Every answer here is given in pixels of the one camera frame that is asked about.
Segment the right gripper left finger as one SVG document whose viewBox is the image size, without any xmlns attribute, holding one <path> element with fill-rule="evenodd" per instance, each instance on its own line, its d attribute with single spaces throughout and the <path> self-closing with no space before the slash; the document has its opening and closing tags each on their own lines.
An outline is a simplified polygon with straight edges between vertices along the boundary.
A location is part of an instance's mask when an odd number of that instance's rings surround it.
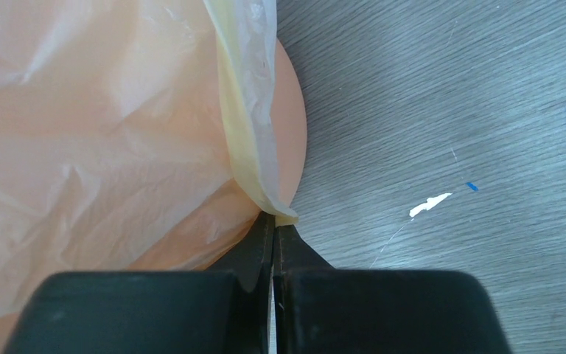
<svg viewBox="0 0 566 354">
<path fill-rule="evenodd" d="M 76 271 L 46 278 L 6 353 L 267 353 L 274 218 L 202 271 Z"/>
</svg>

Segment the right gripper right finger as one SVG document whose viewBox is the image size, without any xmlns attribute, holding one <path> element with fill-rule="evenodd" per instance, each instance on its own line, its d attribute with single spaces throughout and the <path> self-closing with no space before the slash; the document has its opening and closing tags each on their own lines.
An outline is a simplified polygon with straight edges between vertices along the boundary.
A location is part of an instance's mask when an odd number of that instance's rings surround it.
<svg viewBox="0 0 566 354">
<path fill-rule="evenodd" d="M 340 269 L 293 226 L 273 236 L 279 353 L 509 353 L 485 288 L 445 270 Z"/>
</svg>

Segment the pale yellow trash bag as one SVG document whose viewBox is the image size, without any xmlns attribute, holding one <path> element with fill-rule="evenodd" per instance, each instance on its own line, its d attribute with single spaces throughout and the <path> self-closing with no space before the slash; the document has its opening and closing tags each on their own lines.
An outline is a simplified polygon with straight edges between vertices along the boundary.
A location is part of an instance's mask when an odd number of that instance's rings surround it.
<svg viewBox="0 0 566 354">
<path fill-rule="evenodd" d="M 274 1 L 0 1 L 0 318 L 258 211 L 282 224 Z"/>
</svg>

